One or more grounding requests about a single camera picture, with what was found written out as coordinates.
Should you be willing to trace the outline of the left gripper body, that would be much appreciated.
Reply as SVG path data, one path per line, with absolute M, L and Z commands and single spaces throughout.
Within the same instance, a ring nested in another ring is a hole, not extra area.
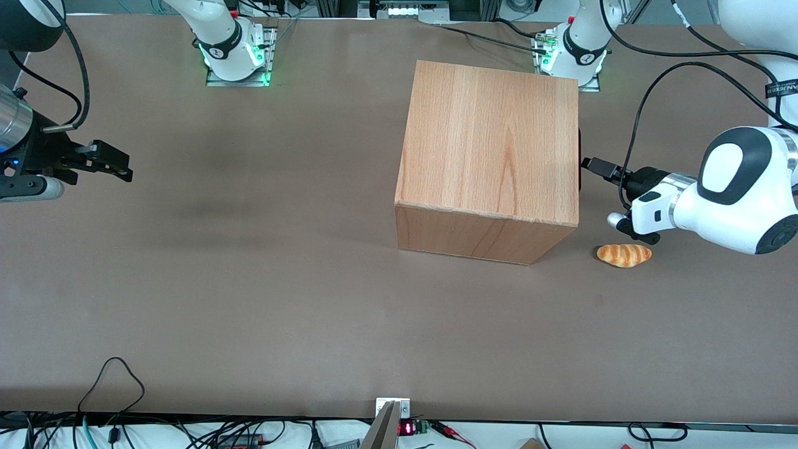
M 658 244 L 661 231 L 675 228 L 670 203 L 678 194 L 672 173 L 650 166 L 622 172 L 622 233 L 635 241 Z

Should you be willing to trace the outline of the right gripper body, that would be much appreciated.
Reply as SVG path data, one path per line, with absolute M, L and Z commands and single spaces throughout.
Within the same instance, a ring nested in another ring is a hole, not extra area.
M 76 185 L 78 174 L 71 170 L 70 164 L 82 161 L 76 152 L 82 144 L 73 142 L 65 132 L 42 133 L 41 128 L 54 124 L 46 117 L 34 117 L 26 136 L 2 153 L 2 171 L 14 167 L 22 175 L 51 176 Z

